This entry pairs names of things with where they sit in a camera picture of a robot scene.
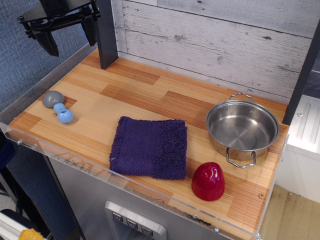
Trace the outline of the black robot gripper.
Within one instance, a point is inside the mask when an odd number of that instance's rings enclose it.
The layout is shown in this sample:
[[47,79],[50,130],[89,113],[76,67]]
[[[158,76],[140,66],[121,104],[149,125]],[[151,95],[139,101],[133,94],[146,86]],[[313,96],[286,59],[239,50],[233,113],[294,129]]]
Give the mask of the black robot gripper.
[[59,57],[52,32],[80,24],[90,46],[97,43],[96,21],[101,17],[95,0],[41,0],[18,16],[29,38],[37,40],[50,55]]

